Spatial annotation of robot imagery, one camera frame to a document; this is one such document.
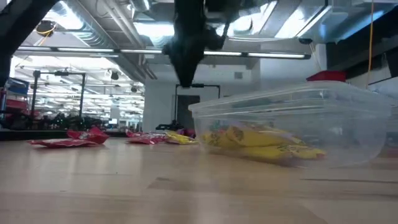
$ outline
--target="red box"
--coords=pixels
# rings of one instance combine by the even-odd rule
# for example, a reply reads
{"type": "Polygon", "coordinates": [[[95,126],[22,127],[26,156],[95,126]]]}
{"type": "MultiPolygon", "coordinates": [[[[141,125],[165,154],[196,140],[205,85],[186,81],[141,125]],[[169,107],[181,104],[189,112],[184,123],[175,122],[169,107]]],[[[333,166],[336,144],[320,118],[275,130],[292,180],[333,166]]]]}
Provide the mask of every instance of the red box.
{"type": "Polygon", "coordinates": [[[308,77],[307,81],[346,81],[346,72],[340,71],[322,71],[318,72],[315,75],[308,77]]]}

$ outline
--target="clear plastic container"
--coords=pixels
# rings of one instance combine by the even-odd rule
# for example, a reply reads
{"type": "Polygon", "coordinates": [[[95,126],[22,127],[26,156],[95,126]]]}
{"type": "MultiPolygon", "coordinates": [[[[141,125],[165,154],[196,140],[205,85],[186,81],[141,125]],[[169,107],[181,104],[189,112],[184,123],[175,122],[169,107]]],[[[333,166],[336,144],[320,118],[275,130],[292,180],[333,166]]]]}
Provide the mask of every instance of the clear plastic container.
{"type": "Polygon", "coordinates": [[[336,167],[376,157],[390,98],[341,82],[308,82],[190,105],[211,152],[288,166],[336,167]]]}

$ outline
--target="fluorescent light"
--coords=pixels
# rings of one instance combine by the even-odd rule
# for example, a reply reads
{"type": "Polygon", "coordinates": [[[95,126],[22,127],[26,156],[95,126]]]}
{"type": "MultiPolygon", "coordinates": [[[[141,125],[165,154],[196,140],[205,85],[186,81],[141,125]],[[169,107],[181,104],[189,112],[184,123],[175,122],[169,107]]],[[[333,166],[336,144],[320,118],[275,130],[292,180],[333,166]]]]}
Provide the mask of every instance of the fluorescent light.
{"type": "Polygon", "coordinates": [[[143,49],[143,50],[133,50],[133,49],[123,49],[120,50],[122,53],[135,53],[135,54],[161,54],[162,50],[149,50],[149,49],[143,49]]]}
{"type": "Polygon", "coordinates": [[[311,27],[313,27],[327,12],[330,11],[332,6],[327,6],[319,15],[317,15],[308,25],[304,27],[298,34],[297,37],[303,36],[311,27]]]}
{"type": "Polygon", "coordinates": [[[212,56],[242,56],[241,52],[214,52],[214,51],[205,51],[205,55],[212,56]]]}
{"type": "Polygon", "coordinates": [[[140,35],[145,35],[149,38],[163,37],[163,36],[173,36],[174,26],[171,23],[151,23],[145,24],[141,22],[134,23],[137,32],[140,35]]]}
{"type": "Polygon", "coordinates": [[[31,46],[20,46],[18,50],[28,50],[28,51],[51,51],[50,47],[31,47],[31,46]]]}
{"type": "Polygon", "coordinates": [[[248,53],[248,57],[300,59],[300,58],[305,58],[305,55],[304,54],[248,53]]]}
{"type": "Polygon", "coordinates": [[[90,55],[90,57],[117,58],[119,56],[118,55],[107,55],[107,54],[95,54],[95,55],[90,55]]]}
{"type": "Polygon", "coordinates": [[[74,48],[74,47],[59,47],[61,52],[98,52],[98,53],[111,53],[113,49],[91,49],[91,48],[74,48]]]}

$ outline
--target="candy wrapper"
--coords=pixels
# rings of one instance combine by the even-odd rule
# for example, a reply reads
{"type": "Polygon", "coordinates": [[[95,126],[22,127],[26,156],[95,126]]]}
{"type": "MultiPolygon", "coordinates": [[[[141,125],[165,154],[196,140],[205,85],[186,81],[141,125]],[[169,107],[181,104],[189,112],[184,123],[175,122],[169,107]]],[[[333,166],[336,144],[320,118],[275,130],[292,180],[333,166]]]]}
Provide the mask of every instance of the candy wrapper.
{"type": "Polygon", "coordinates": [[[28,141],[31,145],[41,145],[48,148],[56,149],[63,147],[86,147],[98,145],[95,142],[82,139],[48,139],[48,140],[31,140],[28,141]]]}
{"type": "Polygon", "coordinates": [[[129,143],[138,143],[138,144],[157,144],[159,142],[165,141],[165,134],[156,134],[156,133],[132,133],[130,131],[126,132],[129,140],[129,143]]]}
{"type": "Polygon", "coordinates": [[[89,131],[68,130],[67,134],[72,139],[87,140],[97,144],[103,144],[109,138],[107,134],[97,127],[91,128],[89,131]]]}
{"type": "Polygon", "coordinates": [[[261,127],[261,130],[229,126],[200,137],[211,152],[284,166],[297,166],[303,161],[326,157],[324,150],[307,146],[287,131],[266,126],[261,127]]]}
{"type": "Polygon", "coordinates": [[[197,144],[198,142],[188,136],[177,134],[173,131],[166,131],[166,142],[171,144],[197,144]]]}

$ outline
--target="red object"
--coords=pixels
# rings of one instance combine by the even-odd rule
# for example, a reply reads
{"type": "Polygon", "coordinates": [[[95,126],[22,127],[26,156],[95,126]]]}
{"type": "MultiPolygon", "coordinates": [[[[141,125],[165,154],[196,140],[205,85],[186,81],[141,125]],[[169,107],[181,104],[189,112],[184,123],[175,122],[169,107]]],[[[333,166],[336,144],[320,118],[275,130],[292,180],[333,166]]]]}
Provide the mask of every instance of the red object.
{"type": "Polygon", "coordinates": [[[340,71],[322,71],[308,77],[307,81],[346,81],[346,72],[340,71]]]}
{"type": "Polygon", "coordinates": [[[26,108],[28,107],[26,101],[7,99],[6,103],[7,103],[8,108],[16,108],[16,109],[20,109],[20,110],[26,110],[26,108]]]}
{"type": "Polygon", "coordinates": [[[81,140],[81,139],[48,139],[48,140],[30,140],[28,141],[31,145],[41,145],[48,148],[57,149],[63,147],[85,147],[95,146],[97,143],[81,140]]]}
{"type": "Polygon", "coordinates": [[[68,130],[67,135],[72,139],[82,139],[82,140],[95,142],[97,144],[102,144],[109,138],[107,134],[102,132],[97,127],[91,128],[89,131],[68,130]]]}
{"type": "Polygon", "coordinates": [[[138,144],[157,144],[159,142],[164,142],[166,139],[165,134],[156,134],[156,133],[132,133],[130,131],[126,131],[129,140],[129,143],[138,143],[138,144]]]}

